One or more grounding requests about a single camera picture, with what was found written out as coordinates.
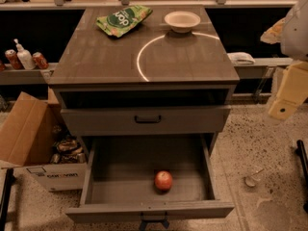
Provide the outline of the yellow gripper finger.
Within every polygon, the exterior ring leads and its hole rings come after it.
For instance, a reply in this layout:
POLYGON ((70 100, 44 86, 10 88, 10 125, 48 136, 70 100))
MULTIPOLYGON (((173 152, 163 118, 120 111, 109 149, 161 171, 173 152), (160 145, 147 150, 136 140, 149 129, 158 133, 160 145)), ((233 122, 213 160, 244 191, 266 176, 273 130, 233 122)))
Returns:
POLYGON ((268 44, 279 43, 281 41, 284 24, 284 18, 278 20, 261 35, 260 41, 268 44))
POLYGON ((269 106, 268 114, 278 120, 286 120, 308 98, 308 63, 296 62, 282 71, 278 91, 269 106))

